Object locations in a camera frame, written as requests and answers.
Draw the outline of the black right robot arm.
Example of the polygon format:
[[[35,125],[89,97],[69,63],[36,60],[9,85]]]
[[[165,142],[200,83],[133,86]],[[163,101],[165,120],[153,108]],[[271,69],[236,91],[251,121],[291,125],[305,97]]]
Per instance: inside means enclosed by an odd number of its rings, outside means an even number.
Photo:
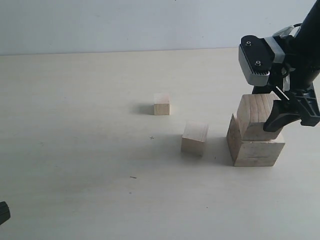
[[[252,90],[253,94],[274,92],[279,98],[263,125],[266,132],[276,132],[295,121],[308,127],[314,127],[320,121],[313,84],[320,74],[319,1],[297,27],[295,36],[275,38],[284,48],[284,62],[272,67],[266,86],[255,86]]]

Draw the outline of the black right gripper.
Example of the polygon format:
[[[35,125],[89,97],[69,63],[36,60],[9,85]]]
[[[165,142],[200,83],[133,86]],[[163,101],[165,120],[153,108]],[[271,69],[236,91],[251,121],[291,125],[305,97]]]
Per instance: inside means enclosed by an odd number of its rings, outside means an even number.
[[[264,87],[253,88],[253,94],[274,92],[271,113],[263,125],[265,132],[275,133],[297,120],[314,127],[320,122],[320,109],[313,81],[320,74],[320,36],[298,34],[279,37],[285,52],[287,73],[275,77]]]

